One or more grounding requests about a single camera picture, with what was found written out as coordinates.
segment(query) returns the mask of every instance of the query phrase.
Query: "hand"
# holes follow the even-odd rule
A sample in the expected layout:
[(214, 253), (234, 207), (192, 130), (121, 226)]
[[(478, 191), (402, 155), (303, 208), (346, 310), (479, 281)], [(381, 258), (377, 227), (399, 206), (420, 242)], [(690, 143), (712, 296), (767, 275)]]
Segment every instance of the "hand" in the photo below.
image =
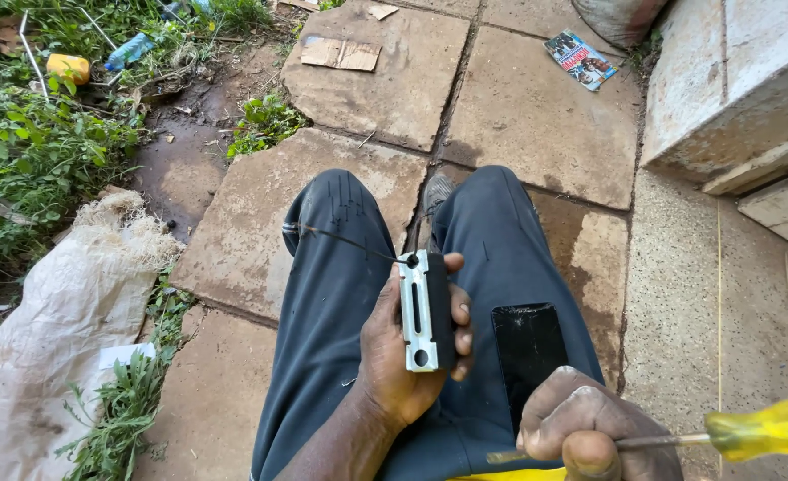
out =
[[(444, 263), (452, 274), (464, 266), (465, 258), (458, 253), (447, 254)], [(450, 288), (451, 315), (458, 326), (454, 333), (458, 359), (451, 377), (462, 381), (474, 364), (471, 356), (474, 332), (468, 315), (471, 300), (458, 286), (450, 284)], [(362, 327), (362, 362), (354, 388), (365, 390), (386, 418), (402, 429), (430, 408), (439, 397), (447, 375), (446, 370), (406, 369), (406, 343), (400, 317), (400, 268), (394, 264), (374, 311)]]
[(670, 431), (573, 367), (536, 388), (521, 414), (516, 447), (537, 460), (563, 457), (567, 481), (681, 481), (675, 448), (618, 454), (614, 440)]

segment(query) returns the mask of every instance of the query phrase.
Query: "hole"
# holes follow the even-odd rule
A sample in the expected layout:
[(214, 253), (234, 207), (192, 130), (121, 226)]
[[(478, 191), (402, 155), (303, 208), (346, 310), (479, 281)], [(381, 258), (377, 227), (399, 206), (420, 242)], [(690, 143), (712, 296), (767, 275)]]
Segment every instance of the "hole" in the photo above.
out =
[(426, 362), (430, 360), (430, 356), (426, 353), (423, 349), (418, 349), (416, 353), (414, 353), (414, 363), (418, 365), (418, 367), (426, 366)]
[(418, 284), (412, 282), (412, 320), (414, 332), (421, 333), (421, 310), (418, 308)]

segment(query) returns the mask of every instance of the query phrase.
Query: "soil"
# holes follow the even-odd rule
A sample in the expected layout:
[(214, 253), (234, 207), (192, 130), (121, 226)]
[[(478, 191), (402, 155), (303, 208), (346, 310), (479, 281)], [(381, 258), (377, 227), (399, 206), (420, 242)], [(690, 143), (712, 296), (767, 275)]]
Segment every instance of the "soil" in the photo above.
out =
[(233, 136), (220, 130), (239, 120), (243, 102), (280, 86), (283, 59), (272, 41), (226, 54), (172, 101), (150, 106), (145, 125), (155, 137), (133, 159), (139, 169), (130, 188), (143, 192), (153, 214), (175, 221), (180, 241), (189, 242), (227, 172)]

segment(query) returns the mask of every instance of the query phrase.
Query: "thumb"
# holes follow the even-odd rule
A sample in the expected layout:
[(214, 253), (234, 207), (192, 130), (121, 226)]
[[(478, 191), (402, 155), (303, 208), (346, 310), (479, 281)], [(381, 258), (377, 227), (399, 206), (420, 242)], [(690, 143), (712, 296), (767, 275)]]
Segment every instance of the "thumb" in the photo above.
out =
[(385, 323), (397, 322), (400, 313), (400, 267), (394, 263), (386, 285), (382, 286), (372, 317)]
[(602, 432), (573, 432), (563, 441), (563, 464), (569, 481), (620, 481), (620, 455)]

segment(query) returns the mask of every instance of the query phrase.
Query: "wall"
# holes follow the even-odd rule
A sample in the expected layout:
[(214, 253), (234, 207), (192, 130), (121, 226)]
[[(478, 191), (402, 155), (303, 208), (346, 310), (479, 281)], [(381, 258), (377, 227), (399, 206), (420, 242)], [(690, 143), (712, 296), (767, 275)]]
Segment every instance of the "wall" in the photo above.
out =
[(641, 164), (706, 181), (788, 140), (788, 2), (675, 0)]

